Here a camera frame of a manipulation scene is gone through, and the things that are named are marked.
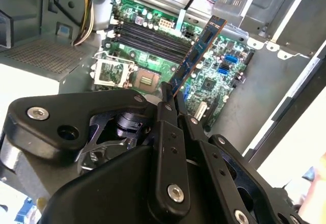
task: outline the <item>green circuit board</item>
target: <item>green circuit board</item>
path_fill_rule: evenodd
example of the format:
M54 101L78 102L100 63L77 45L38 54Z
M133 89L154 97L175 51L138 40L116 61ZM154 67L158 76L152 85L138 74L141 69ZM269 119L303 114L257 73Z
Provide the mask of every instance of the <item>green circuit board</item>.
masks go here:
M147 18L148 13L151 13L150 19ZM173 28L176 25L177 18L131 0L115 1L113 14L120 20L123 19L123 21L128 22L135 22L140 17L143 19L142 23L148 22L142 28L149 28L150 23L153 26L158 26L161 19L164 18L167 22L173 23L171 28L167 29L166 26L162 28L159 26L155 31L182 43L190 44L202 31L200 27L184 22L181 34L176 34ZM135 62L138 69L132 72L129 82L133 89L142 94L157 95L160 83L169 81L178 67L175 62L121 44L119 41L113 42L111 39L107 39L105 43L109 45L104 50L111 55ZM235 57L237 62L226 62L226 55ZM207 131L216 121L235 87L244 82L244 71L252 55L253 51L246 45L220 35L181 88L189 114L195 115L201 102L207 104L207 109L201 118L205 127L208 128ZM227 72L218 72L220 68L225 67L227 67ZM114 88L98 87L97 89Z

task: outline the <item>black mount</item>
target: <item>black mount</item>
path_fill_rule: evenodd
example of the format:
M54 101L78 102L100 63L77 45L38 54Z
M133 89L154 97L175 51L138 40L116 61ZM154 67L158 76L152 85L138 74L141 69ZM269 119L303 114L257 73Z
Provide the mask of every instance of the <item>black mount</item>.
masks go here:
M221 135L208 138L182 93L163 82L157 106L134 90L22 98L8 110L6 139L65 168L112 143L136 146L67 182L40 224L299 223L283 196ZM41 107L49 117L27 116Z

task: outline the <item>screw hole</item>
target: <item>screw hole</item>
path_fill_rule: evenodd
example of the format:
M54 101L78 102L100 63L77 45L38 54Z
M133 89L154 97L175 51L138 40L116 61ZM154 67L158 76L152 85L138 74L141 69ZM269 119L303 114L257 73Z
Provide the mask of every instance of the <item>screw hole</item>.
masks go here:
M176 148L174 148L174 147L171 148L171 151L172 151L172 153L174 153L174 154L177 154L177 153L178 153L178 150L177 150Z
M222 169L220 169L220 173L222 176L225 176L225 172Z
M75 4L72 1L70 1L68 3L68 7L70 7L71 9L73 9L75 7Z
M73 126L59 126L58 135L65 140L76 140L79 137L79 132Z

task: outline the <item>white surface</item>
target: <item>white surface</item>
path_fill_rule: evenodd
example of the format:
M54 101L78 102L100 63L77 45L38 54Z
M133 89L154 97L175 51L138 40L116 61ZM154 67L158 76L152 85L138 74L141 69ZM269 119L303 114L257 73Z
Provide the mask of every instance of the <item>white surface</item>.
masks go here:
M12 101L58 92L59 83L55 80L0 64L0 128L3 127L8 106Z
M302 176L326 152L326 88L316 97L258 169L272 186Z

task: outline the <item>hole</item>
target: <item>hole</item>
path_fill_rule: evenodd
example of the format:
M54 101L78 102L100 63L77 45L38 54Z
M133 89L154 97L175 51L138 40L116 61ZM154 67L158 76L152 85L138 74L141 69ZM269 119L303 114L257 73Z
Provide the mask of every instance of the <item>hole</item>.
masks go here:
M75 4L72 1L70 1L68 3L68 7L70 7L71 9L73 9L75 7Z
M277 216L279 217L279 219L283 224L290 224L289 221L285 218L285 216L282 215L281 213L278 213Z
M176 148L174 148L174 147L171 148L171 151L172 151L172 153L174 153L174 154L177 154L177 153L178 153L178 150L177 150Z
M179 198L181 195L180 195L180 192L178 189L173 189L172 190L172 193L175 195L175 197Z
M247 192L247 190L245 190L242 187L238 187L238 192L239 192L240 197L242 198L242 201L243 201L246 209L248 210L248 212L253 211L253 209L254 209L254 201L251 198L250 194Z
M225 176L225 172L222 169L220 169L220 173L222 176Z
M65 140L75 140L79 137L79 132L73 126L59 126L58 135Z
M224 160L225 164L226 164L226 167L228 168L229 172L230 172L230 175L232 177L232 180L234 181L236 179L236 171L235 169L233 168L232 165L230 165L229 162L227 162L226 160Z

